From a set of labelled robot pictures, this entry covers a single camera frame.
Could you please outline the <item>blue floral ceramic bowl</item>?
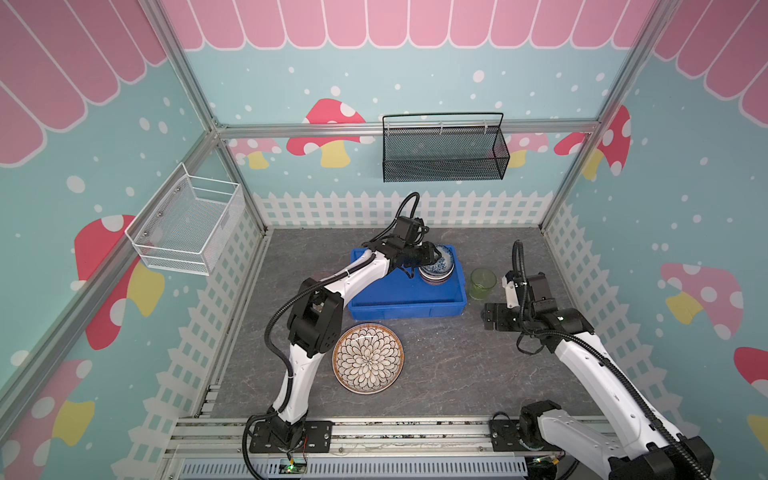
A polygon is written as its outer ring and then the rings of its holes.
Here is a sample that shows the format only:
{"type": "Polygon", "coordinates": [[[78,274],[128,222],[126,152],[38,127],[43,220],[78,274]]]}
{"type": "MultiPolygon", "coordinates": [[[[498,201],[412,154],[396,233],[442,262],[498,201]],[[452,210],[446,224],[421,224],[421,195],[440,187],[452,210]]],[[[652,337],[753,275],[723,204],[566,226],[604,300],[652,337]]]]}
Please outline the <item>blue floral ceramic bowl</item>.
{"type": "Polygon", "coordinates": [[[438,253],[437,261],[431,265],[420,267],[419,271],[434,277],[447,275],[449,273],[452,274],[455,268],[455,260],[452,250],[445,245],[436,245],[435,251],[438,253]]]}

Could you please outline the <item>green transparent plastic cup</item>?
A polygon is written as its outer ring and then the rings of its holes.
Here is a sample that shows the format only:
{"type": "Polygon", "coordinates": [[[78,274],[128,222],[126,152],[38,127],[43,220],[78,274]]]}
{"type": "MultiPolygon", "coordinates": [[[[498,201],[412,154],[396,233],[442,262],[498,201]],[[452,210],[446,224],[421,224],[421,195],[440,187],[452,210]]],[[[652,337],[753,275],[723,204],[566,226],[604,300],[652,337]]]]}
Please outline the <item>green transparent plastic cup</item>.
{"type": "Polygon", "coordinates": [[[476,268],[470,274],[468,296],[477,301],[486,300],[496,285],[497,277],[492,270],[476,268]]]}

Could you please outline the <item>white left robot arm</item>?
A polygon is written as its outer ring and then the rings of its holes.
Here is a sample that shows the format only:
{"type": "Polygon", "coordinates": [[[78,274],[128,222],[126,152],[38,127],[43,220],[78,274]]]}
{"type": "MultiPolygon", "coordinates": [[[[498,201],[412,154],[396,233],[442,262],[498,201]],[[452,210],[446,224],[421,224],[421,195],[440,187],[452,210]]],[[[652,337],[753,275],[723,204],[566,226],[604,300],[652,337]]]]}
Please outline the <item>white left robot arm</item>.
{"type": "Polygon", "coordinates": [[[396,270],[415,270],[441,257],[424,239],[429,228],[416,216],[420,194],[408,194],[394,219],[364,243],[364,253],[339,272],[322,280],[306,279],[275,314],[264,330],[264,343],[285,367],[285,376],[267,412],[245,423],[241,451],[249,453],[257,428],[284,451],[298,446],[309,410],[317,370],[325,354],[341,337],[347,304],[374,282],[396,270]]]}

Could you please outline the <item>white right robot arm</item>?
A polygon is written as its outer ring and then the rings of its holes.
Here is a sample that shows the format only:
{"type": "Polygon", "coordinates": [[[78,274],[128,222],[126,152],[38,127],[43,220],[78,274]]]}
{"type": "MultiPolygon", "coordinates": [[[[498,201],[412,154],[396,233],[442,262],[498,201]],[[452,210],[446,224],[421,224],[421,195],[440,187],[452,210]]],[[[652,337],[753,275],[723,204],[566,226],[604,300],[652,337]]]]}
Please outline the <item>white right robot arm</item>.
{"type": "Polygon", "coordinates": [[[714,453],[699,436],[689,437],[643,396],[610,357],[594,328],[574,308],[559,308],[543,273],[525,268],[524,244],[511,250],[503,278],[506,300],[484,306],[486,327],[539,342],[585,388],[615,436],[608,438],[577,420],[558,403],[529,403],[518,418],[489,422],[494,447],[517,441],[529,451],[554,447],[603,479],[708,479],[714,453]]]}

